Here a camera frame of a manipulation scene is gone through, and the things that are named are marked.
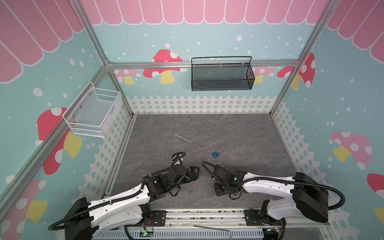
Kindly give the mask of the blue padlock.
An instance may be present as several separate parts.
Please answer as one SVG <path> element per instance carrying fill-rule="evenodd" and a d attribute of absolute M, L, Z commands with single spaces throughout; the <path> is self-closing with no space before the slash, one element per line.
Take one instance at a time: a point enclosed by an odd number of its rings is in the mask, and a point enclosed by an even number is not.
<path fill-rule="evenodd" d="M 221 155 L 221 151 L 216 151 L 212 153 L 213 158 L 218 158 Z"/>

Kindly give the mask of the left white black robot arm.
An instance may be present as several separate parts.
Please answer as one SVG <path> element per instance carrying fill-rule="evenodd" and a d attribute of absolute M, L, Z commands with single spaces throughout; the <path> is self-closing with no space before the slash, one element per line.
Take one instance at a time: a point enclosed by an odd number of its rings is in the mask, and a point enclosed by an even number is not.
<path fill-rule="evenodd" d="M 91 240 L 121 226 L 149 223 L 154 218 L 151 202 L 167 195 L 174 197 L 183 184 L 198 179 L 199 167 L 186 167 L 183 164 L 185 156 L 185 152 L 173 154 L 168 167 L 142 177 L 140 184 L 130 190 L 90 202 L 86 198 L 77 200 L 48 230 L 63 230 L 66 240 Z"/>

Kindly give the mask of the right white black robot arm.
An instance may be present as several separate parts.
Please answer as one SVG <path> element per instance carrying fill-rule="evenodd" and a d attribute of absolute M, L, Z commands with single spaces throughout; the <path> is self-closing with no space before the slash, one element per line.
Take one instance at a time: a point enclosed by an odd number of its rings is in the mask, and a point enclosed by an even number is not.
<path fill-rule="evenodd" d="M 321 185 L 304 173 L 293 177 L 267 177 L 245 171 L 230 173 L 219 165 L 202 162 L 210 173 L 218 197 L 229 196 L 239 199 L 245 193 L 261 193 L 279 197 L 279 200 L 265 200 L 260 210 L 247 210 L 246 218 L 251 223 L 266 226 L 285 226 L 286 218 L 305 217 L 317 223 L 327 223 L 328 212 L 342 207 L 345 195 L 330 186 Z"/>

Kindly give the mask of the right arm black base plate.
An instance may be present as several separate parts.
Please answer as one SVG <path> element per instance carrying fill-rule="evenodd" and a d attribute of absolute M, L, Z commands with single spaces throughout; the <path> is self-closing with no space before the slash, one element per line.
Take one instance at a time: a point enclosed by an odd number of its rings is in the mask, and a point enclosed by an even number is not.
<path fill-rule="evenodd" d="M 286 221 L 276 220 L 269 216 L 267 212 L 263 212 L 262 210 L 249 209 L 244 210 L 245 220 L 247 226 L 286 226 Z"/>

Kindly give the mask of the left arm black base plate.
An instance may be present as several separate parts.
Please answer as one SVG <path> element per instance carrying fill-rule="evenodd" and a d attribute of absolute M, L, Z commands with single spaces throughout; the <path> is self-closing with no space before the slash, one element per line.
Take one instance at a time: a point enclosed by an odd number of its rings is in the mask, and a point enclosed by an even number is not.
<path fill-rule="evenodd" d="M 143 214 L 142 227 L 164 227 L 167 211 L 151 211 Z"/>

